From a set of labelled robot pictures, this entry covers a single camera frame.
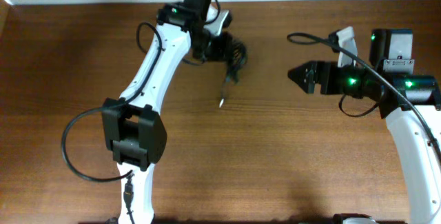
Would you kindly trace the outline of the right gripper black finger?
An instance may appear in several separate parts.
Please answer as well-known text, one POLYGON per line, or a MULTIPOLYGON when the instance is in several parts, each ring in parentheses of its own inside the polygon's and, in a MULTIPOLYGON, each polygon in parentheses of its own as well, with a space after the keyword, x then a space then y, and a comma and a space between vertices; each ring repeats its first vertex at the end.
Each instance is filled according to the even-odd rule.
POLYGON ((315 90, 315 83, 309 77, 300 74, 289 74, 291 79, 297 86, 307 94, 313 94, 315 90))
POLYGON ((308 61, 296 68, 288 71, 289 77, 307 77, 309 74, 314 75, 317 68, 317 61, 308 61))

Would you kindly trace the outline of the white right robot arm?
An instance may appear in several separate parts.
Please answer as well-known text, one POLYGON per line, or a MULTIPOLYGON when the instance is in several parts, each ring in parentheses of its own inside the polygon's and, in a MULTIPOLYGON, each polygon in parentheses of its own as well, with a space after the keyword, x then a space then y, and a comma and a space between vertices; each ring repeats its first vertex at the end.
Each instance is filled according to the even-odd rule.
POLYGON ((411 223, 440 222, 440 87, 435 77, 415 75, 410 29, 374 29, 368 62, 358 57, 352 27, 324 39, 295 32, 298 45, 321 43, 336 62, 308 61, 287 76, 307 94, 369 98, 380 111, 398 151, 407 187, 411 223))

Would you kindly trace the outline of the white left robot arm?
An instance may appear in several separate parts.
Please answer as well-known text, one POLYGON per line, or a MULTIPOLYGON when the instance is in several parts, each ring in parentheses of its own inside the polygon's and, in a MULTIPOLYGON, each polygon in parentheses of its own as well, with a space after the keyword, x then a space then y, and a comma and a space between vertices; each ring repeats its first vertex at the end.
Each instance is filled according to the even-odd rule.
POLYGON ((152 176, 167 143, 161 120, 163 98, 188 52, 199 64, 224 62, 225 81, 238 81, 246 49, 225 31, 229 10, 213 0, 168 3, 158 11, 154 38, 136 76, 118 99, 106 99, 102 112, 106 148, 121 177, 121 213, 109 223, 151 223, 152 176))

